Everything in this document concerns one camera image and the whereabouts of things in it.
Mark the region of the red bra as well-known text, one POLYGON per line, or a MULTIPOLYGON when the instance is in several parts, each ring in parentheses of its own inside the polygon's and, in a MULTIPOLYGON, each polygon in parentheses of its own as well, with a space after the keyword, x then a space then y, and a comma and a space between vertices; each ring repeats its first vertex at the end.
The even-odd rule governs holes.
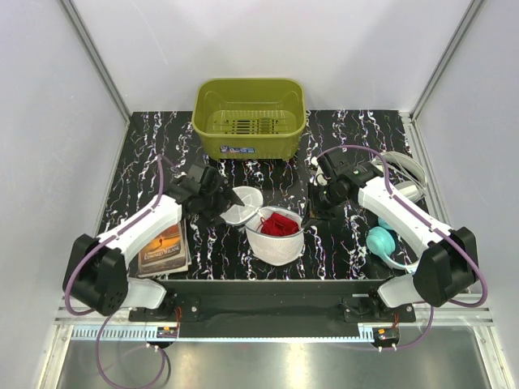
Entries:
POLYGON ((260 219, 259 231, 273 237, 287 237, 298 233, 300 228, 296 221, 274 212, 270 217, 260 219))

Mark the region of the white mesh laundry bag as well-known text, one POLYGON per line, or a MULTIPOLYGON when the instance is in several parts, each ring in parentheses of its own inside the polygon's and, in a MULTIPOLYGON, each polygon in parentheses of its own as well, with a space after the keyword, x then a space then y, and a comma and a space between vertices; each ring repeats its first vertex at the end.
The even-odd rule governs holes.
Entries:
POLYGON ((243 205, 233 205, 221 217, 227 225, 244 228, 253 255, 273 266, 283 266, 296 260, 303 251, 302 217, 289 209, 264 206, 262 192, 252 186, 234 187, 234 193, 243 205), (298 229, 284 237, 263 233, 261 229, 270 216, 284 216, 298 229))

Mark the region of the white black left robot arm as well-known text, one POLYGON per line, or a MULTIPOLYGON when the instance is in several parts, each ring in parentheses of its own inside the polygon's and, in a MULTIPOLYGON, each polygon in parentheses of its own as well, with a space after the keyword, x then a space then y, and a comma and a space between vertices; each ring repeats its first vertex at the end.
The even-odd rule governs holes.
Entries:
POLYGON ((217 169, 193 164, 186 175, 160 183, 152 200, 129 219, 96 237, 82 234, 72 245, 62 282, 69 314, 97 312, 108 317, 120 309, 147 309, 156 320, 169 319, 175 301, 165 286, 128 275, 131 261, 167 228, 186 218, 224 223, 223 213, 244 202, 217 169))

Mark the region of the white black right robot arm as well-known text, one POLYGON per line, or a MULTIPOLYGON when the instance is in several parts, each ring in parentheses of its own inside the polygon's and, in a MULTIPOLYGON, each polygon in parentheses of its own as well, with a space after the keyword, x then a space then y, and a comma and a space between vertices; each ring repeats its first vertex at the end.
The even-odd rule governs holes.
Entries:
POLYGON ((381 162, 352 165, 346 158, 350 145, 332 147, 316 158, 317 171, 307 186, 302 226, 337 218, 347 202, 377 215, 413 250, 418 262, 413 271, 383 282, 368 301, 372 318, 386 321, 397 307, 425 302, 440 307, 475 283, 487 299, 487 282, 478 265, 476 237, 466 227, 453 229, 407 199, 389 181, 386 156, 373 151, 381 162))

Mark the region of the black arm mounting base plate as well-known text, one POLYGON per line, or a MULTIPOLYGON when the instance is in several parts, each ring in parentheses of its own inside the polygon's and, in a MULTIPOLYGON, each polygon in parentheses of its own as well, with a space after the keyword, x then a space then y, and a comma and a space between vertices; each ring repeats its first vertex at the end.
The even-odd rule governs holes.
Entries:
POLYGON ((139 308, 132 322, 180 321, 185 341, 371 341, 359 325, 414 323, 411 304, 384 308, 378 280, 168 280, 158 310, 139 308))

